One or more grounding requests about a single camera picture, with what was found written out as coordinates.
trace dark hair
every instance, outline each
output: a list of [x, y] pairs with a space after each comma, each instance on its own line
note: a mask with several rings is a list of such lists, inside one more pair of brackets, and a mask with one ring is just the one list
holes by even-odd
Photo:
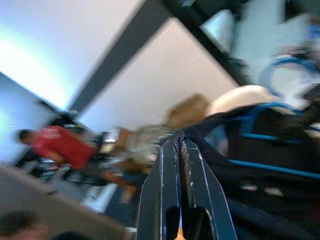
[[11, 236], [32, 227], [39, 218], [32, 211], [12, 211], [0, 217], [0, 236]]
[[23, 139], [29, 137], [29, 135], [32, 133], [32, 130], [29, 129], [21, 129], [18, 131], [17, 136], [19, 138], [20, 141], [22, 141]]

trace hand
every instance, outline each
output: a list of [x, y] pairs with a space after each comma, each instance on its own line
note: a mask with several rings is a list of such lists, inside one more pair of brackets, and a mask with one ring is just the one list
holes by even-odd
[[121, 196], [121, 203], [122, 204], [127, 204], [130, 202], [130, 200], [132, 199], [132, 197], [135, 195], [137, 188], [133, 185], [126, 185], [123, 188], [122, 191], [122, 196]]

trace man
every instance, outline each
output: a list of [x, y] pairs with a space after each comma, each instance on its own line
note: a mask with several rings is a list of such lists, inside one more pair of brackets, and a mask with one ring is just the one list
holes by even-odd
[[23, 144], [32, 146], [32, 150], [42, 158], [53, 160], [58, 166], [70, 164], [72, 169], [90, 177], [101, 177], [108, 182], [118, 184], [125, 192], [122, 202], [130, 200], [136, 188], [117, 176], [108, 164], [95, 159], [97, 149], [89, 146], [77, 133], [60, 126], [47, 126], [39, 131], [23, 129], [18, 132]]
[[[0, 217], [0, 240], [47, 240], [48, 225], [32, 211], [12, 211]], [[53, 240], [91, 240], [76, 232], [65, 232]]]

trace dark beam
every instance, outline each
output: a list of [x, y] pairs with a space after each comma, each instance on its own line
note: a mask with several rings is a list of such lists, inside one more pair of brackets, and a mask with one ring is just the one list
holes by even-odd
[[81, 113], [170, 16], [159, 0], [146, 0], [69, 109]]

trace red t-shirt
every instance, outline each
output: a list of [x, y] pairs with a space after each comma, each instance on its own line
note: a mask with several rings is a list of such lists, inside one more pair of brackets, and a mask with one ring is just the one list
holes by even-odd
[[73, 169], [81, 169], [95, 151], [69, 133], [61, 126], [47, 126], [37, 133], [32, 149], [43, 158], [51, 152], [57, 153]]

